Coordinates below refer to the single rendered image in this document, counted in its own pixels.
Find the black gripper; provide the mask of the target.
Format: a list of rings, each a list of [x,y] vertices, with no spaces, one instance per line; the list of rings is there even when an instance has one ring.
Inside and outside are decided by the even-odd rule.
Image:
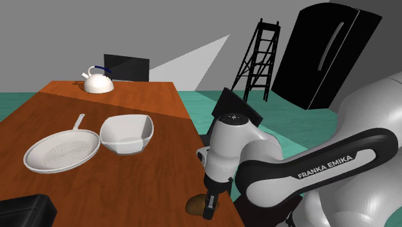
[[[218,195],[223,192],[231,194],[233,178],[230,177],[226,182],[220,183],[211,179],[207,174],[204,175],[204,185],[207,188],[205,207],[202,217],[211,220],[218,205]]]

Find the brown potato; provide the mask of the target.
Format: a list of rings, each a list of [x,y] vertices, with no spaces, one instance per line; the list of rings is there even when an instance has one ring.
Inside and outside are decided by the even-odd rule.
[[[206,195],[207,194],[198,194],[190,198],[186,203],[186,212],[190,215],[202,216]]]

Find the brown wooden table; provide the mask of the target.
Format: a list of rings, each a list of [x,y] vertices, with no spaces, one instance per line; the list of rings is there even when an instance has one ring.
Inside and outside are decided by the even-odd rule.
[[[81,127],[98,132],[114,115],[146,114],[155,131],[145,150],[117,155],[105,147],[63,173],[31,172],[27,149],[42,138]],[[202,142],[170,82],[116,82],[89,94],[78,81],[52,81],[0,121],[0,200],[43,193],[57,208],[53,227],[244,227],[227,193],[207,221],[186,213],[187,200],[205,193],[196,156]]]

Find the white square bowl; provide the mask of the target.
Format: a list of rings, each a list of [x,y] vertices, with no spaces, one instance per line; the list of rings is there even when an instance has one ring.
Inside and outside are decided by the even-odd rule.
[[[99,132],[100,141],[117,155],[133,155],[144,151],[154,133],[150,116],[116,115],[107,118]]]

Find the black ladder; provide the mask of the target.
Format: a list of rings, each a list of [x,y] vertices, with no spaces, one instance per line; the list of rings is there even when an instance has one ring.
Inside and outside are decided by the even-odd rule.
[[[278,21],[271,24],[264,22],[261,18],[256,25],[231,87],[233,91],[241,78],[247,78],[243,96],[245,102],[247,102],[249,93],[253,88],[263,88],[263,100],[267,101],[268,99],[280,30],[281,26]]]

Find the white frying pan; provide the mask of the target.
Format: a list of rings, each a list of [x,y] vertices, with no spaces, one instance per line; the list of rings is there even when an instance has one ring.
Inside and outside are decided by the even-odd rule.
[[[36,173],[61,173],[90,160],[99,150],[101,140],[97,133],[80,129],[84,119],[80,114],[74,127],[54,133],[33,144],[24,154],[23,163]]]

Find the black box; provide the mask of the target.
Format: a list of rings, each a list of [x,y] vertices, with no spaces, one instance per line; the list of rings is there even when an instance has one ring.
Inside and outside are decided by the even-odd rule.
[[[56,207],[45,194],[0,201],[0,227],[52,227],[56,215]]]

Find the black refrigerator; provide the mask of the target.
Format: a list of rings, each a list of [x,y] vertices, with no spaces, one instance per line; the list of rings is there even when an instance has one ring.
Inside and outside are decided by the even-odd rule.
[[[381,19],[338,3],[304,8],[271,90],[305,110],[328,108]]]

